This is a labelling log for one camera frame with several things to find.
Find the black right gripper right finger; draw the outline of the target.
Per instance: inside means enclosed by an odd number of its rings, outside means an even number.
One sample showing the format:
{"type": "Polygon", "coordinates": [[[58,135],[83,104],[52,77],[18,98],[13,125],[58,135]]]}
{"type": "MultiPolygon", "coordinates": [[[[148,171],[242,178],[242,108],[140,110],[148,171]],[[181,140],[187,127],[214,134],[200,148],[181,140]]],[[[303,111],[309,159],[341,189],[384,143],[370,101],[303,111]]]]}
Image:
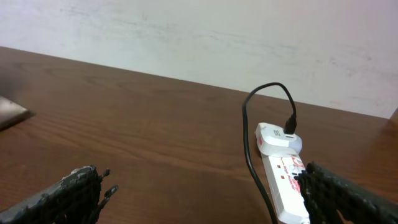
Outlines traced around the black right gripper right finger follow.
{"type": "Polygon", "coordinates": [[[397,204],[310,162],[295,176],[310,223],[397,224],[397,204]]]}

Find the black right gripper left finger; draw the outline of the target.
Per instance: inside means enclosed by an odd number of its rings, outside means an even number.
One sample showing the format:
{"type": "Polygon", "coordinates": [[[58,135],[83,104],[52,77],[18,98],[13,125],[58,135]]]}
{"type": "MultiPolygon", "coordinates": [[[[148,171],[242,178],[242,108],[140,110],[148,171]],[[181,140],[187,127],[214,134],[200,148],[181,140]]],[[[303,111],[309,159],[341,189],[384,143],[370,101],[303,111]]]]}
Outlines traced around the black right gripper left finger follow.
{"type": "Polygon", "coordinates": [[[100,199],[106,169],[95,166],[74,169],[57,183],[1,211],[1,224],[95,224],[102,209],[119,186],[114,185],[100,199]]]}

